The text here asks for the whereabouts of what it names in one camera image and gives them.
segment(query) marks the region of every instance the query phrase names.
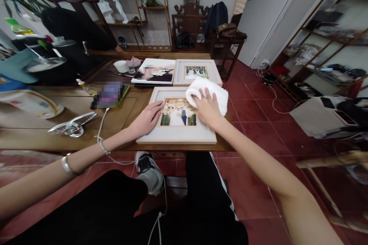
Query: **sneaker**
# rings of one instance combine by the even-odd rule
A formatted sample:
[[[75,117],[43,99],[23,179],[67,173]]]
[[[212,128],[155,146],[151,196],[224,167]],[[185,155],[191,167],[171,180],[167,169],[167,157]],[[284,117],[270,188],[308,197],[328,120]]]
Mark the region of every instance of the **sneaker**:
[[[137,166],[138,175],[146,173],[149,177],[156,177],[156,183],[148,194],[158,196],[164,190],[165,182],[164,175],[154,162],[153,155],[147,151],[137,151],[135,153],[135,165]]]

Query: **white door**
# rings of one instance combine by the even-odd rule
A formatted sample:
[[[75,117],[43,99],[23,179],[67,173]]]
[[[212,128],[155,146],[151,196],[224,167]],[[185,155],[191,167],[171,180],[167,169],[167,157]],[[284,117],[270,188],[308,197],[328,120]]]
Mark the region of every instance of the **white door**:
[[[248,0],[238,29],[248,35],[239,60],[250,66],[288,0]]]

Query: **floor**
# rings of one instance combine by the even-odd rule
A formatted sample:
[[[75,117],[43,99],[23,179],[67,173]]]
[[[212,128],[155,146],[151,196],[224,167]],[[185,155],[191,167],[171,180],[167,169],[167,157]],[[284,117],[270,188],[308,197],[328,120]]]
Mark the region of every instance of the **floor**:
[[[330,206],[321,196],[310,175],[295,166],[296,160],[333,154],[330,141],[320,141],[304,134],[289,114],[279,114],[272,108],[274,94],[263,85],[255,71],[237,62],[229,81],[225,83],[230,100],[228,111],[233,125],[251,140],[264,148],[294,173],[313,193],[324,212]],[[281,89],[273,86],[278,99],[275,107],[281,112],[290,111],[294,102]],[[213,152],[220,173],[228,181],[230,196],[239,220],[248,231],[251,245],[290,245],[280,203],[275,194],[250,170],[236,152]],[[0,187],[19,179],[59,157],[38,152],[3,151],[0,153]],[[118,161],[132,160],[133,155],[116,157]],[[157,160],[167,176],[185,176],[185,160],[160,158]],[[136,177],[133,164],[119,165],[108,158],[91,166],[82,176],[50,195],[35,206],[15,217],[1,232],[0,243],[21,233],[55,208],[82,191],[108,170],[118,169]],[[359,216],[367,211],[367,189],[346,177],[344,169],[318,169],[316,174],[332,195],[344,215]],[[333,226],[345,245],[368,244],[368,235]]]

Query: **white statue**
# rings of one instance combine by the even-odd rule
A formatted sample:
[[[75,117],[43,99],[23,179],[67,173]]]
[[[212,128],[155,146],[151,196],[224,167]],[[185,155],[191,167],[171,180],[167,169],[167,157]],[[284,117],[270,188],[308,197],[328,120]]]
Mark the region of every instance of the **white statue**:
[[[107,1],[105,0],[100,0],[98,3],[97,3],[98,7],[100,8],[101,12],[102,12],[102,15],[103,17],[105,18],[106,22],[107,23],[115,23],[115,18],[112,17],[112,13],[113,13],[113,10],[112,8],[110,8],[110,5]]]
[[[123,6],[120,4],[119,0],[113,0],[115,2],[115,6],[116,9],[118,10],[118,12],[120,13],[120,15],[123,18],[123,23],[127,24],[129,22],[128,17],[125,15],[124,11],[123,11]]]

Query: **picture frame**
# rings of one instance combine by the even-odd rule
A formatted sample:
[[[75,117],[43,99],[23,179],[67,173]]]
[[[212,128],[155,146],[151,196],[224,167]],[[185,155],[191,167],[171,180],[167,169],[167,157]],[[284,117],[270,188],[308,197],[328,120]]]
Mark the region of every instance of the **picture frame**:
[[[164,108],[155,128],[138,144],[216,144],[216,133],[202,123],[185,98],[187,87],[155,87],[149,103],[162,100]]]
[[[146,58],[132,83],[172,85],[175,76],[176,60]]]
[[[205,77],[220,87],[223,85],[213,59],[177,59],[172,85],[174,87],[189,86],[197,76]]]

